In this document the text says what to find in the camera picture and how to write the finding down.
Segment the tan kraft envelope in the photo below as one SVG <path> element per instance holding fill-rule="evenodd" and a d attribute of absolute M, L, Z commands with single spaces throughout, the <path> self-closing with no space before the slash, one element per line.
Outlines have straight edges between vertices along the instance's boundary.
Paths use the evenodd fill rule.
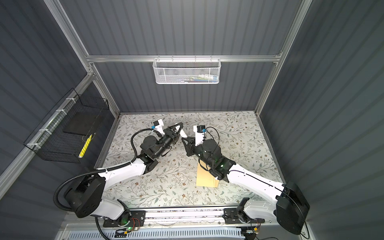
<path fill-rule="evenodd" d="M 197 179 L 196 186 L 198 187 L 207 187 L 207 188 L 217 188 L 219 185 L 219 180 L 216 180 L 208 171 L 205 171 L 200 164 L 197 166 Z"/>

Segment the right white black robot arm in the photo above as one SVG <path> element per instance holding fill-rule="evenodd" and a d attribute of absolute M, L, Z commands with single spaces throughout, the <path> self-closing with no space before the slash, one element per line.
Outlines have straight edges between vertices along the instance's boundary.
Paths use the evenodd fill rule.
<path fill-rule="evenodd" d="M 237 207 L 241 222 L 272 218 L 294 235 L 301 235 L 308 228 L 306 218 L 310 204 L 296 183 L 275 182 L 246 170 L 225 157 L 213 139 L 202 140 L 197 144 L 195 138 L 187 137 L 182 138 L 182 142 L 187 156 L 198 157 L 199 162 L 206 164 L 205 171 L 216 180 L 238 185 L 268 202 L 266 207 L 260 207 L 250 198 L 244 197 Z"/>

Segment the white glue stick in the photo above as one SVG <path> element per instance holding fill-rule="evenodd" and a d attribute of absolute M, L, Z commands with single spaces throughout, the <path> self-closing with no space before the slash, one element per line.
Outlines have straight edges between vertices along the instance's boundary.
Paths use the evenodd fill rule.
<path fill-rule="evenodd" d="M 180 135 L 181 135 L 182 138 L 187 138 L 188 137 L 187 134 L 183 130 L 180 131 Z"/>

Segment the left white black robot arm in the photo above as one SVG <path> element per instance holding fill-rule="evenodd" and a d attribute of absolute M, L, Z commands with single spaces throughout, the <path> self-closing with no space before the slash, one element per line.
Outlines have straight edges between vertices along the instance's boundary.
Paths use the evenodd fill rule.
<path fill-rule="evenodd" d="M 104 198 L 103 192 L 119 182 L 152 171 L 158 164 L 158 158 L 165 156 L 179 137 L 186 136 L 183 123 L 166 129 L 162 126 L 162 121 L 154 122 L 149 131 L 155 135 L 144 138 L 141 151 L 134 150 L 130 161 L 79 174 L 62 183 L 54 193 L 55 205 L 64 211 L 74 212 L 78 218 L 103 217 L 126 226 L 132 218 L 130 209 L 121 200 Z"/>

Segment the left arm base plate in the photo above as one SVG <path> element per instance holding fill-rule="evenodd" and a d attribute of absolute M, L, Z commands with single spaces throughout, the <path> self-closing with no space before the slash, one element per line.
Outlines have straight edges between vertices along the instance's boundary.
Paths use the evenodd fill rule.
<path fill-rule="evenodd" d="M 142 227 L 146 219 L 146 211 L 129 211 L 124 212 L 116 220 L 105 220 L 104 228 L 134 228 Z"/>

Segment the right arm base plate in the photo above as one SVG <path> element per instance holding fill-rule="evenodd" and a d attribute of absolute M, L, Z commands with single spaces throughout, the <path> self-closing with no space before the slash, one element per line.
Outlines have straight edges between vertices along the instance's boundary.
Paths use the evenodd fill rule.
<path fill-rule="evenodd" d="M 227 225 L 233 224 L 263 224 L 265 223 L 265 219 L 250 219 L 245 216 L 245 214 L 241 214 L 241 217 L 238 216 L 237 208 L 224 208 L 224 213 L 222 215 L 225 223 Z"/>

